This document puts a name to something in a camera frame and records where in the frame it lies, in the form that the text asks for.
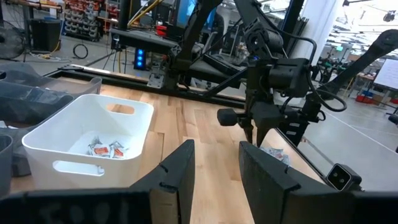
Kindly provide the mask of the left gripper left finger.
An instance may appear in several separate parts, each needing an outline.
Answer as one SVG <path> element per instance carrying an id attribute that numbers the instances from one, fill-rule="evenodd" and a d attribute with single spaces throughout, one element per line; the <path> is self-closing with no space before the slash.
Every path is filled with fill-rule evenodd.
<path id="1" fill-rule="evenodd" d="M 129 187 L 129 224 L 190 224 L 195 186 L 195 142 L 183 142 Z"/>

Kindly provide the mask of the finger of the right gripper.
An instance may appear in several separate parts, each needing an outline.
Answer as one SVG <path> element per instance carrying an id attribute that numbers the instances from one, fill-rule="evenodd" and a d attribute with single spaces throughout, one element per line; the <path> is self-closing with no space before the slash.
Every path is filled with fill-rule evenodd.
<path id="1" fill-rule="evenodd" d="M 247 142 L 252 144 L 252 131 L 253 131 L 253 126 L 251 123 L 245 124 L 244 127 L 244 133 L 247 139 Z"/>
<path id="2" fill-rule="evenodd" d="M 259 124 L 257 127 L 256 145 L 260 147 L 267 133 L 274 127 L 269 124 Z"/>

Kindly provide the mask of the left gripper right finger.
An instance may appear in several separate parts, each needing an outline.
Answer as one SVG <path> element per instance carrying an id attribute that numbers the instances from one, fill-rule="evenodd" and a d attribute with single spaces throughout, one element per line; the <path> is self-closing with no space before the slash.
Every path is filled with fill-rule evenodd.
<path id="1" fill-rule="evenodd" d="M 239 168 L 255 224 L 352 224 L 351 197 L 239 143 Z"/>

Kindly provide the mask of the red printed small packet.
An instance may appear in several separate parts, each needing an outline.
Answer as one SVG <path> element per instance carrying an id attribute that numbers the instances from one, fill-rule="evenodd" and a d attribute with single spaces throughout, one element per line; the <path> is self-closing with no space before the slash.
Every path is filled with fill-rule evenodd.
<path id="1" fill-rule="evenodd" d="M 124 159 L 126 156 L 126 149 L 123 147 L 111 147 L 110 157 L 113 159 Z"/>
<path id="2" fill-rule="evenodd" d="M 96 144 L 93 146 L 92 152 L 94 156 L 109 157 L 111 151 L 107 145 Z"/>

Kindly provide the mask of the white packet with text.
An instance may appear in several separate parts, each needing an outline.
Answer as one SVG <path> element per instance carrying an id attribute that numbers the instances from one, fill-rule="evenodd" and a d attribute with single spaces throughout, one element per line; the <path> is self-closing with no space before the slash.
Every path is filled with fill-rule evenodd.
<path id="1" fill-rule="evenodd" d="M 261 146 L 260 149 L 268 153 L 269 155 L 275 157 L 279 161 L 283 162 L 287 166 L 290 165 L 290 157 L 284 153 L 283 149 L 276 149 L 273 147 L 263 147 L 263 146 Z"/>

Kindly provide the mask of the red floor crate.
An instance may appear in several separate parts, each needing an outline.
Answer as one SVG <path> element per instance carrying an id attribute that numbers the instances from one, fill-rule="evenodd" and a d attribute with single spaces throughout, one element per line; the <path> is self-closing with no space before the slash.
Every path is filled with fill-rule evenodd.
<path id="1" fill-rule="evenodd" d="M 373 104 L 373 94 L 371 93 L 369 94 L 362 94 L 362 95 L 358 95 L 355 99 L 355 101 L 359 102 L 359 103 L 365 103 L 365 104 Z"/>

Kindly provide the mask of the white pillar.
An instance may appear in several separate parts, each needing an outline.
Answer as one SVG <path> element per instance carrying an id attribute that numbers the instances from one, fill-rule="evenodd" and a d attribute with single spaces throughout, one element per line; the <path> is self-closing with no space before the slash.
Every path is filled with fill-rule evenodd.
<path id="1" fill-rule="evenodd" d="M 302 15 L 308 19 L 308 22 L 302 32 L 302 37 L 313 39 L 317 43 L 312 65 L 315 65 L 320 58 L 338 11 L 343 7 L 343 2 L 344 0 L 305 1 Z"/>

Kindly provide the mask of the blue tablet screen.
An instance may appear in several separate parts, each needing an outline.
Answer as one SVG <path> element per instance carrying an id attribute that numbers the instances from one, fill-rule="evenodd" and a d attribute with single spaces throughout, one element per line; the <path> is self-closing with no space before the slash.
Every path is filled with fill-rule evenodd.
<path id="1" fill-rule="evenodd" d="M 196 6 L 196 3 L 197 0 L 180 0 L 178 5 L 177 22 L 176 22 L 176 25 L 178 27 L 185 28 Z"/>

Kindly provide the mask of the white plastic bin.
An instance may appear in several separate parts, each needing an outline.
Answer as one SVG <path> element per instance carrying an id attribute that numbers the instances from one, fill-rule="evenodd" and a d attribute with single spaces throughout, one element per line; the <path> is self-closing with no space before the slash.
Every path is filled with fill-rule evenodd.
<path id="1" fill-rule="evenodd" d="M 128 187 L 138 180 L 154 107 L 112 96 L 81 95 L 22 138 L 37 189 Z M 126 149 L 124 159 L 93 146 Z"/>

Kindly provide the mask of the white board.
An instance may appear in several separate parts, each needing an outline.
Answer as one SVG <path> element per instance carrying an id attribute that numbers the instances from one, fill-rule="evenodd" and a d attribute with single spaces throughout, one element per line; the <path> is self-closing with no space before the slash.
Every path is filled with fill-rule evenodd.
<path id="1" fill-rule="evenodd" d="M 398 90 L 398 60 L 386 59 L 374 84 Z"/>

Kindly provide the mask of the black side desk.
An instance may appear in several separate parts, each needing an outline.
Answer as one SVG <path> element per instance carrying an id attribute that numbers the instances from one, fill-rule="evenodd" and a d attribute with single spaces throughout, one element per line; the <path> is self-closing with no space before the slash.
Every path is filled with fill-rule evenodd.
<path id="1" fill-rule="evenodd" d="M 172 40 L 167 40 L 149 32 L 139 30 L 120 30 L 112 28 L 110 34 L 120 45 L 155 52 L 158 54 L 179 54 L 182 48 Z"/>

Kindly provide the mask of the red parts bin shelf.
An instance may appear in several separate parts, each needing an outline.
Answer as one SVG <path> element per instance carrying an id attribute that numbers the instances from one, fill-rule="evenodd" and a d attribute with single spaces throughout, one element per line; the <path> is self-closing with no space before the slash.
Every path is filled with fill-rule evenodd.
<path id="1" fill-rule="evenodd" d="M 63 35 L 98 42 L 117 22 L 120 0 L 64 0 Z"/>

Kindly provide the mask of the black cabinet box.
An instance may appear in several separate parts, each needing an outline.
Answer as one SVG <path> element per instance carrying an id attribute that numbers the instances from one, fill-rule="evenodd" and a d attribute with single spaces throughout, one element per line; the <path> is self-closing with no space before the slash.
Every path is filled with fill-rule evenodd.
<path id="1" fill-rule="evenodd" d="M 52 52 L 57 48 L 62 21 L 59 19 L 32 19 L 30 21 L 33 49 Z"/>

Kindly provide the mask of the silver mounting bracket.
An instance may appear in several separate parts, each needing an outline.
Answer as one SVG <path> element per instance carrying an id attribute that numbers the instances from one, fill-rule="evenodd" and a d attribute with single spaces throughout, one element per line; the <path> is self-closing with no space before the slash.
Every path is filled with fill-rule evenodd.
<path id="1" fill-rule="evenodd" d="M 147 86 L 151 88 L 161 89 L 165 83 L 165 72 L 163 70 L 152 71 L 149 75 Z"/>

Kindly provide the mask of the black aluminium table frame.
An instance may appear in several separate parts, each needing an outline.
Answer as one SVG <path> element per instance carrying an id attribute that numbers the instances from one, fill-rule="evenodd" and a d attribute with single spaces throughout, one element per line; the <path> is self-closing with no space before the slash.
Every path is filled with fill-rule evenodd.
<path id="1" fill-rule="evenodd" d="M 196 96 L 197 93 L 202 93 L 201 89 L 195 88 L 189 93 L 183 86 L 179 86 L 181 93 L 164 93 L 160 89 L 148 87 L 147 79 L 143 77 L 81 65 L 66 65 L 46 76 L 74 83 L 101 78 L 102 94 L 151 104 L 154 115 L 150 124 L 150 138 L 162 141 L 160 158 L 171 154 L 186 139 L 193 139 L 205 146 L 223 146 L 230 149 L 233 156 L 226 160 L 231 178 L 240 179 L 236 171 L 236 156 L 238 143 L 245 140 L 244 132 L 239 126 L 221 127 L 216 112 L 221 108 L 243 108 L 242 96 L 219 93 L 209 100 L 202 100 Z"/>

